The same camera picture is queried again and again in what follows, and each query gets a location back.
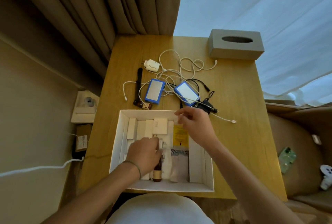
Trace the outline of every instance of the floor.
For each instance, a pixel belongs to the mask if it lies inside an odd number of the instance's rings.
[[[69,203],[77,195],[77,182],[81,173],[83,162],[72,162],[67,181],[63,190],[62,199],[59,209]],[[192,198],[193,201],[200,206],[203,212],[215,224],[248,224],[250,223],[244,213],[241,205],[237,200],[231,199],[211,199],[211,198]],[[102,214],[102,216],[95,222],[101,224],[105,222],[107,215],[110,213],[112,205]],[[311,214],[296,213],[306,224],[332,224],[332,220],[325,218],[317,218]]]

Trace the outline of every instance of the open white box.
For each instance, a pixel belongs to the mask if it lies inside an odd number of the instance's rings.
[[[112,172],[120,163],[127,148],[127,129],[129,118],[136,118],[138,121],[145,121],[154,118],[167,118],[168,121],[174,121],[177,124],[175,111],[170,110],[120,110],[118,125],[115,133],[112,158],[110,161],[110,172]],[[190,172],[202,174],[202,183],[191,182],[170,182],[162,180],[153,182],[151,180],[139,180],[132,184],[128,189],[147,190],[147,191],[165,191],[165,192],[214,192],[212,159],[204,149],[198,146],[189,138],[189,167]]]

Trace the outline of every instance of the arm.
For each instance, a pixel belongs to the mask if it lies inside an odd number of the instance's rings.
[[[253,223],[303,224],[230,151],[219,142],[209,115],[201,109],[185,107],[175,113],[191,138],[212,157],[245,213]]]
[[[156,152],[158,149],[158,138],[142,138],[131,144],[126,160],[137,164],[143,176],[151,172],[159,162],[162,151]],[[94,223],[120,193],[137,180],[138,168],[132,163],[121,163],[106,178],[47,218],[43,224]]]

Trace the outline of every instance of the gray tissue box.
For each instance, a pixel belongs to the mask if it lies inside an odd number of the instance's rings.
[[[209,56],[256,60],[264,53],[260,32],[212,29],[208,39]]]

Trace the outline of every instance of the green bracelet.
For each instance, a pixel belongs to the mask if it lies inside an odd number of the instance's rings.
[[[142,177],[141,170],[139,169],[139,166],[137,164],[135,164],[133,161],[130,161],[130,160],[125,160],[122,163],[132,163],[134,166],[136,166],[137,169],[139,170],[139,179],[141,179],[141,177]]]

